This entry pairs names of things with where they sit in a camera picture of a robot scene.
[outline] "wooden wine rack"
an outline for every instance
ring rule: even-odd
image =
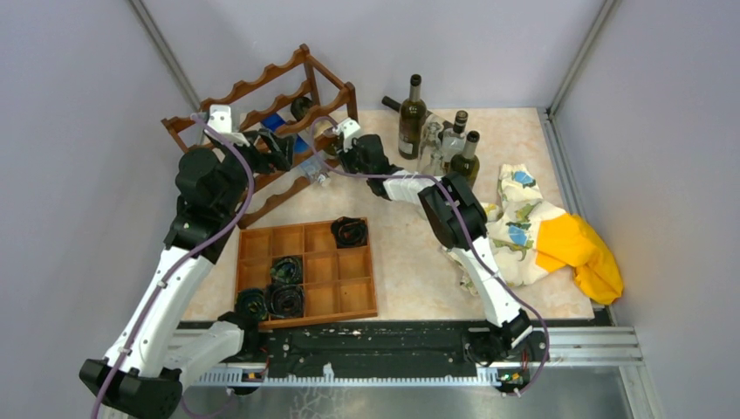
[[[211,105],[230,105],[248,95],[249,93],[254,92],[258,88],[265,86],[272,80],[277,79],[283,74],[286,74],[299,65],[303,65],[304,67],[305,80],[301,83],[298,90],[295,93],[287,96],[284,94],[279,94],[275,97],[275,99],[272,101],[272,104],[267,109],[261,111],[253,110],[247,113],[246,117],[244,118],[244,122],[242,122],[242,124],[240,125],[241,130],[246,130],[249,127],[263,121],[268,116],[276,113],[286,106],[289,106],[294,99],[305,96],[306,94],[311,95],[313,106],[311,107],[311,109],[309,109],[305,117],[302,120],[279,127],[276,130],[275,134],[286,135],[295,134],[303,131],[304,129],[310,127],[311,124],[319,116],[328,116],[330,113],[336,111],[344,105],[346,105],[347,115],[354,120],[359,120],[357,114],[357,97],[355,95],[353,84],[350,82],[342,82],[339,77],[330,72],[329,69],[327,69],[323,64],[321,64],[311,55],[311,52],[306,44],[302,44],[301,46],[299,46],[299,48],[293,52],[291,59],[288,60],[287,63],[283,65],[267,65],[262,71],[262,75],[260,75],[256,80],[237,81],[231,88],[231,92],[225,97],[220,99],[207,98],[206,100],[202,101],[200,111],[207,112],[210,109]],[[327,80],[329,80],[329,82],[331,82],[339,89],[339,92],[337,93],[337,96],[334,97],[334,100],[324,106],[321,106],[321,100],[319,98],[319,87],[316,83],[316,71],[318,71],[322,76],[324,76]],[[167,132],[170,134],[170,136],[172,136],[172,139],[175,140],[175,144],[177,144],[177,146],[180,148],[180,150],[182,150],[183,153],[187,152],[191,148],[213,148],[212,144],[194,145],[190,148],[185,145],[185,142],[180,137],[180,133],[195,124],[189,117],[175,116],[169,119],[161,120],[161,123],[167,129]],[[325,137],[324,135],[319,136],[315,140],[316,149],[320,151],[326,148],[331,143],[331,141],[332,139]],[[310,150],[299,155],[294,155],[293,167],[299,165],[309,157],[311,157]],[[339,164],[337,161],[328,161],[328,163],[334,167]],[[255,179],[255,192],[273,183],[283,174],[284,172],[276,172],[269,175],[258,175]],[[304,178],[303,176],[299,177],[292,184],[292,186],[282,194],[273,195],[267,198],[260,210],[245,215],[239,221],[239,228],[246,229],[256,220],[274,210],[278,205],[284,203],[290,197],[296,195],[298,192],[300,192],[310,184],[311,183],[308,181],[308,179]]]

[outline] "metal floor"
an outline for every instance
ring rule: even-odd
[[[222,388],[191,388],[191,410],[207,414],[226,400]],[[616,367],[547,368],[522,399],[493,388],[261,388],[218,417],[290,419],[599,418],[632,415]],[[173,418],[188,418],[178,409]]]

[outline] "small bottle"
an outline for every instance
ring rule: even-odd
[[[427,104],[421,100],[421,76],[411,76],[411,91],[401,103],[398,124],[398,152],[406,160],[419,155],[421,129],[427,118]]]
[[[318,183],[325,187],[329,185],[329,182],[332,180],[326,172],[326,169],[321,166],[319,158],[316,155],[311,156],[311,158],[302,162],[298,167],[303,171],[304,176],[311,183]]]
[[[441,151],[442,142],[439,140],[440,131],[442,131],[442,126],[437,122],[429,122],[427,124],[424,140],[419,146],[419,159],[416,163],[417,172],[421,172],[421,169],[429,164],[431,156],[435,151]]]
[[[463,151],[465,145],[465,125],[468,123],[468,113],[457,111],[455,125],[442,133],[442,153],[444,154],[444,170],[449,172],[449,161],[452,156]]]
[[[452,160],[449,161],[449,171],[465,176],[471,189],[476,184],[478,170],[481,168],[481,163],[476,156],[476,146],[480,139],[481,135],[477,131],[470,131],[462,152],[459,155],[454,155]]]

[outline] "cloth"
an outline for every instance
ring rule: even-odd
[[[575,284],[589,298],[608,305],[621,296],[624,285],[612,252],[581,217],[545,201],[524,165],[502,165],[498,194],[500,207],[482,206],[493,258],[509,286],[530,285],[571,266]],[[461,286],[476,293],[467,272]]]

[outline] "marble table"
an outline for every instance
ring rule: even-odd
[[[435,110],[435,113],[453,120],[455,111]],[[481,134],[477,148],[481,170],[473,188],[481,202],[500,203],[497,177],[502,163],[523,163],[537,178],[545,199],[563,205],[536,109],[468,109],[468,112],[468,129]],[[341,112],[334,114],[337,120],[345,116]],[[415,161],[406,161],[398,154],[397,123],[398,114],[390,110],[360,112],[364,131],[380,135],[390,161],[414,169]],[[258,192],[253,201],[255,208],[266,197],[288,189],[297,175],[286,174]],[[340,216],[368,219],[378,301],[376,319],[483,318],[481,300],[457,284],[462,272],[442,254],[432,230],[415,208],[374,196],[361,180],[332,174],[328,186],[311,185],[251,228],[333,220]],[[231,235],[216,267],[190,302],[184,320],[213,320],[233,309],[238,234],[235,230]],[[555,271],[515,292],[546,319],[593,317],[590,299],[572,282],[571,268]]]

